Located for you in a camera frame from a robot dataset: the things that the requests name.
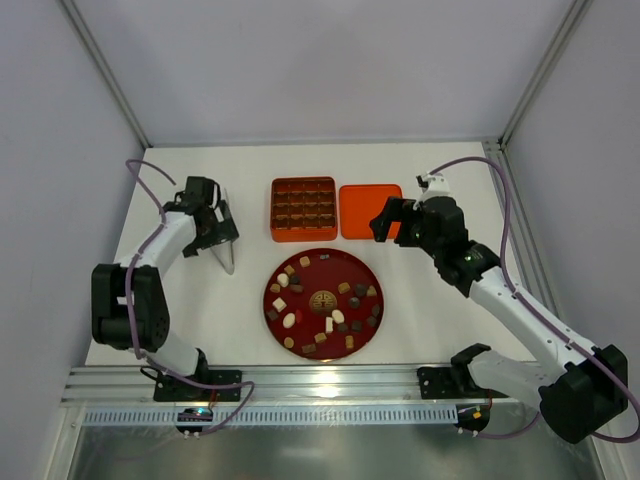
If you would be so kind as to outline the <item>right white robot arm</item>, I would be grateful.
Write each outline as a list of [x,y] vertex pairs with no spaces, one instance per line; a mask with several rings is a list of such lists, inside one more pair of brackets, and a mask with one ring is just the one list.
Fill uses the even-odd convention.
[[516,361],[475,344],[451,360],[461,390],[492,390],[535,409],[563,440],[575,444],[629,406],[628,362],[615,346],[597,347],[508,277],[503,260],[469,237],[462,209],[440,175],[423,175],[419,199],[390,197],[369,226],[377,242],[393,224],[400,247],[418,248],[440,277],[495,317],[533,355]]

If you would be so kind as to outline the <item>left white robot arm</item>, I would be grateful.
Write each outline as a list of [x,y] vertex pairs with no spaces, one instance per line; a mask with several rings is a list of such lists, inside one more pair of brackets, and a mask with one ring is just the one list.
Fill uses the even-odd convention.
[[232,275],[239,232],[226,191],[206,177],[188,177],[184,189],[159,207],[159,214],[159,225],[131,253],[92,271],[92,337],[146,361],[157,371],[157,380],[213,390],[204,352],[172,331],[162,280],[178,258],[202,252],[211,253]]

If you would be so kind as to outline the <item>dark dome chocolate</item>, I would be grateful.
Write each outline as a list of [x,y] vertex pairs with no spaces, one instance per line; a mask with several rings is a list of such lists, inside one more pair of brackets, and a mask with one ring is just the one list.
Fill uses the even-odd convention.
[[365,295],[366,295],[366,290],[367,290],[367,287],[366,287],[365,285],[357,284],[357,285],[355,286],[355,294],[356,294],[358,297],[365,296]]

